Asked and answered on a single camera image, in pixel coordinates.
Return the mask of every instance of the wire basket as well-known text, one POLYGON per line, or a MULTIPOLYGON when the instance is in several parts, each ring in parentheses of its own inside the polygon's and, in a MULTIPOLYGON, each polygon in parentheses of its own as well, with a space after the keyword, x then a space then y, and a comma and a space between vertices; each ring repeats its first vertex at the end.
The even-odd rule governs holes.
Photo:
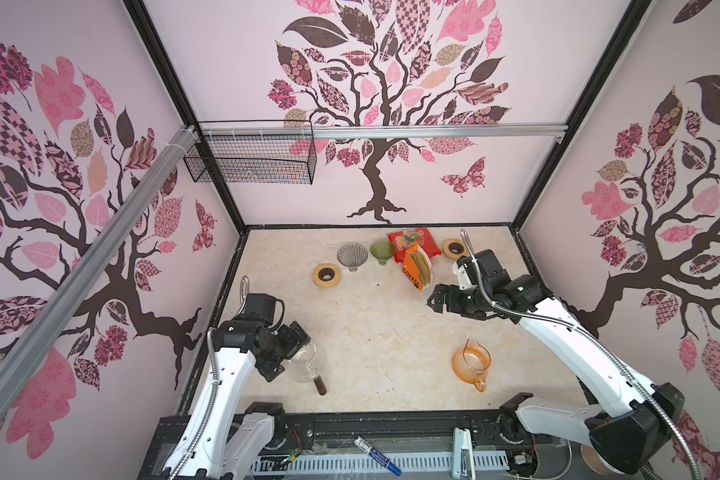
POLYGON ((286 120, 284 128, 283 120, 200 123, 214 128, 202 128, 210 156, 200 153, 202 144, 195 144, 184 157, 195 182, 213 181, 208 163, 215 161, 225 182, 312 184, 317 165, 312 122, 286 120), (278 122, 277 127, 270 122, 278 122), (269 127, 253 128, 252 124, 269 127))

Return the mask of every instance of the butterfly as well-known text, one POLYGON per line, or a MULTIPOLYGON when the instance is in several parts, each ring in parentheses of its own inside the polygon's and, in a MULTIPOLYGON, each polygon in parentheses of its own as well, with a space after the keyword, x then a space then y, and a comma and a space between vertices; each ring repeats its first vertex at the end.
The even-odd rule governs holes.
POLYGON ((192 242, 192 252, 197 252, 203 247, 211 248, 213 246, 213 234, 211 230, 213 230, 217 222, 211 214, 206 214, 206 208, 197 200, 195 200, 195 211, 197 212, 197 219, 200 220, 200 226, 202 228, 200 232, 195 235, 195 240, 192 242))
POLYGON ((478 161, 474 162, 466 175, 446 175, 440 180, 445 182, 446 185, 453 186, 454 192, 461 195, 463 198, 464 192, 469 190, 470 185, 472 187, 480 186, 485 188, 485 185, 483 185, 485 175, 481 173, 483 168, 485 168, 485 157, 482 157, 478 161))

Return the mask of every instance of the wooden roll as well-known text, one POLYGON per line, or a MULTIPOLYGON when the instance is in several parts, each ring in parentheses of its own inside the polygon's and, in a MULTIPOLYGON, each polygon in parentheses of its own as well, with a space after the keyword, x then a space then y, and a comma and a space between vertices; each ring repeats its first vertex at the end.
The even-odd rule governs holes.
POLYGON ((342 278, 342 271, 334 264, 317 265, 312 273, 312 280, 317 286, 330 288, 342 278))
POLYGON ((458 260, 462 256, 469 256, 467 246, 458 238, 449 238, 443 242, 443 254, 451 260, 458 260))

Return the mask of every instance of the red snack bag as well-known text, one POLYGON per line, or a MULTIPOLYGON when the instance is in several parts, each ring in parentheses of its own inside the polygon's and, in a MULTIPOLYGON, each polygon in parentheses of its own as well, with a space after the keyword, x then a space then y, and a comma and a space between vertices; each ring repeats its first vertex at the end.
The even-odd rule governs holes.
POLYGON ((442 254, 438 245, 434 242, 432 234, 424 227, 395 232, 387 235, 387 237, 389 237, 390 242, 394 243, 394 261, 398 264, 403 263, 405 251, 413 245, 419 245, 423 248, 429 258, 442 254))

